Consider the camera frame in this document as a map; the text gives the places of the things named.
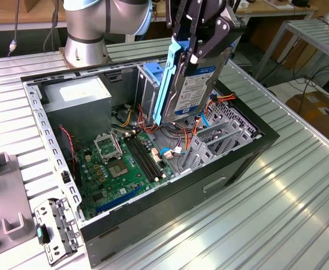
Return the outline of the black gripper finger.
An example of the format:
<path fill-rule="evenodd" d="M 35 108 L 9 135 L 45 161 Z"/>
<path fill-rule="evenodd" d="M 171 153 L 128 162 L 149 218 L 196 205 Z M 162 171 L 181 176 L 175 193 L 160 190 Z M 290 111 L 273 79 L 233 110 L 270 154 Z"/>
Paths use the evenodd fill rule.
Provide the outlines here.
<path fill-rule="evenodd" d="M 166 25 L 175 39 L 189 39 L 192 18 L 188 15 L 190 1 L 166 1 Z"/>
<path fill-rule="evenodd" d="M 240 1 L 227 1 L 225 10 L 213 21 L 203 25 L 203 1 L 191 1 L 188 15 L 190 26 L 189 61 L 197 64 L 201 60 L 218 57 L 240 37 L 245 23 L 236 16 Z"/>

